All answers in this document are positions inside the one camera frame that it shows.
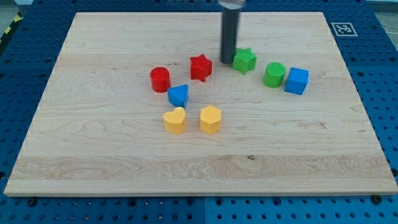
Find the silver metal rod mount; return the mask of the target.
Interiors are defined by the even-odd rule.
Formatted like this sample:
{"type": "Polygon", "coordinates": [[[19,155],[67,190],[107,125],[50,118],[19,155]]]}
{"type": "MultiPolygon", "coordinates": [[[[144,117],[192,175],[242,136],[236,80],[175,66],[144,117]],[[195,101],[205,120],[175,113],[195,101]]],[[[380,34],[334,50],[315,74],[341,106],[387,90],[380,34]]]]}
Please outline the silver metal rod mount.
{"type": "Polygon", "coordinates": [[[218,0],[218,4],[227,9],[241,9],[245,3],[246,0],[218,0]]]}

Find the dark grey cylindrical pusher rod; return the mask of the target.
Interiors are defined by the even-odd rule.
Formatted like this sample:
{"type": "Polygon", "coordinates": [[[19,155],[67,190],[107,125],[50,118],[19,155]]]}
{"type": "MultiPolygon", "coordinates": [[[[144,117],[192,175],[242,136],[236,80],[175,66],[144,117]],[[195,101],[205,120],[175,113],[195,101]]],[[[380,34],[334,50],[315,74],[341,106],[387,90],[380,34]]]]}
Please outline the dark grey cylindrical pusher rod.
{"type": "Polygon", "coordinates": [[[239,13],[240,9],[224,7],[222,10],[220,61],[224,64],[233,63],[238,36],[239,13]]]}

